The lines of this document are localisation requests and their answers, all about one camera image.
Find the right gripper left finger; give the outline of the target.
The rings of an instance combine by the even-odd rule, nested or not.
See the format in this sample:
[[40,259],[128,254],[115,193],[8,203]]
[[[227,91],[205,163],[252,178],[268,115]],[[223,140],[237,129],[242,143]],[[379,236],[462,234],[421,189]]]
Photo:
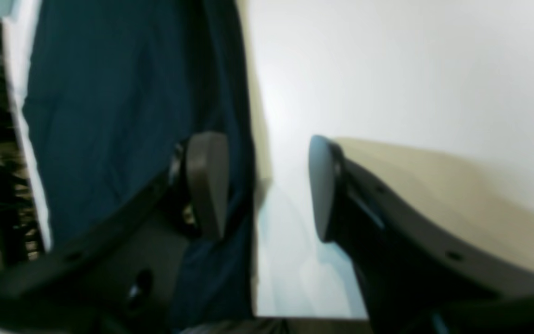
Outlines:
[[227,137],[205,132],[125,205],[37,260],[0,272],[0,330],[160,334],[192,240],[224,235]]

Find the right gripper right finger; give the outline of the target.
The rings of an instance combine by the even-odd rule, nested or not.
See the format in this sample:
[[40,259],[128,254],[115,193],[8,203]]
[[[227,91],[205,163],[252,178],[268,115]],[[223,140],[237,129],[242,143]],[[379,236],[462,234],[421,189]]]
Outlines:
[[309,146],[314,224],[352,261],[376,334],[534,334],[534,271],[436,226],[337,142]]

